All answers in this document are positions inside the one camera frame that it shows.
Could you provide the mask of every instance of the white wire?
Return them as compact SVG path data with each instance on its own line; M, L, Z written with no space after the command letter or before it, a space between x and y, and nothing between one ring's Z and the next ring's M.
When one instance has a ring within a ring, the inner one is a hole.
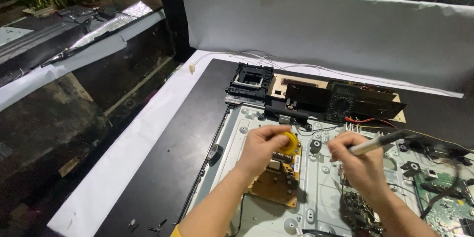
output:
M259 56L257 54L254 54L254 53L250 53L250 52L261 52L261 53L264 53L265 56ZM292 68L292 67L309 67L309 68L316 68L319 73L317 74L317 76L320 76L321 75L321 70L326 70L326 71L329 71L329 72L332 72L332 73L337 73L337 74L340 74L340 75L344 75L344 76L348 76L348 77L353 77L353 78L357 78L357 79L364 79L364 80L367 80L367 81L372 81L372 82L376 82L376 83L386 83L386 84L390 84L390 85L396 85L396 86L404 86L404 87L411 87L411 88L418 88L418 89L426 89L426 90L433 90L433 91L437 91L437 92L440 92L442 94L445 94L445 95L448 95L448 96L451 96L451 97L456 97L458 98L457 95L453 95L453 94L450 94L449 92L445 91L445 90L442 90L442 89L436 89L436 88L431 88L431 87L426 87L426 86L421 86L421 85L416 85L416 84L413 84L413 83L392 83L392 82L388 82L388 81L376 81L376 80L371 80L370 78L366 78L366 77L360 77L360 76L355 76L355 75L350 75L350 73L345 73L345 72L340 72L340 71L336 71L336 70L331 70L331 69L328 69L328 68L325 68L325 67L321 67L321 66L318 66L318 65L313 65L313 64L295 64L295 65L289 65L289 66L286 66L286 67L281 67L277 64L275 64L272 60L271 57L275 57L275 58L279 58L279 59L284 59L286 61L289 61L289 62L294 62L290 59L287 59L287 58L283 58L283 57L278 57L278 56L269 56L267 55L265 52L263 51L259 51L259 50L245 50L245 51L234 51L234 52L210 52L210 53L207 53L203 56L201 56L197 61L194 62L194 65L198 64L199 61L201 61L203 58L209 56L209 55L212 55L212 54L229 54L230 56L234 56L238 59L241 59L241 60L245 60L247 62L251 62L253 64L255 64L255 62L252 62L252 61L249 61L249 60L246 60L246 59L242 59L240 57L237 57L236 54L249 54L249 55L253 55L253 56L256 56L257 58L260 58L260 63L261 64L264 60L268 60L269 61L269 64L274 66L274 67L278 67L280 70L286 70L287 68Z

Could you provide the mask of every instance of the circuit board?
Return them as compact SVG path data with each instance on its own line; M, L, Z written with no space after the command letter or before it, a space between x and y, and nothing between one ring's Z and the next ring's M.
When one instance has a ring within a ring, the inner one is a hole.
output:
M454 177L448 173L436 174L437 178L431 177L427 181L429 170L413 176L418 195L426 201L420 200L423 210L428 206L430 199L452 185ZM454 237L459 234L469 235L463 232L461 219L474 219L474 208L472 198L465 186L465 181L460 180L460 186L456 188L456 195L444 197L433 205L432 210L425 220L442 237Z
M273 169L267 167L267 170L248 187L248 193L291 208L296 207L301 159L300 147L299 143L299 148L289 155L290 162L277 161L279 167ZM273 159L278 159L278 154L274 153Z

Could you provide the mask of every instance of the aluminum foil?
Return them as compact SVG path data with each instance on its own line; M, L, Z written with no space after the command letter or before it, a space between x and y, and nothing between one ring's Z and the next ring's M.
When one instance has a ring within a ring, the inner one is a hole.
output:
M132 22L139 17L145 16L146 14L152 12L153 10L145 5L143 2L138 2L133 4L132 6L126 8L121 13L118 13L115 18L111 19L110 21L104 23L99 28L93 30L92 32L86 34L81 39L77 40L71 47L80 47L84 46L87 43L92 42L96 37L99 37L107 32L116 30L129 22Z

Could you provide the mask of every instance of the barcode sticker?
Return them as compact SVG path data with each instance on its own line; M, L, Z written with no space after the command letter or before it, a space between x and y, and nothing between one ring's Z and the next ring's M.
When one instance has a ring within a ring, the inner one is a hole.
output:
M295 167L294 167L294 172L297 172L299 173L299 158L301 158L301 156L299 155L295 155Z

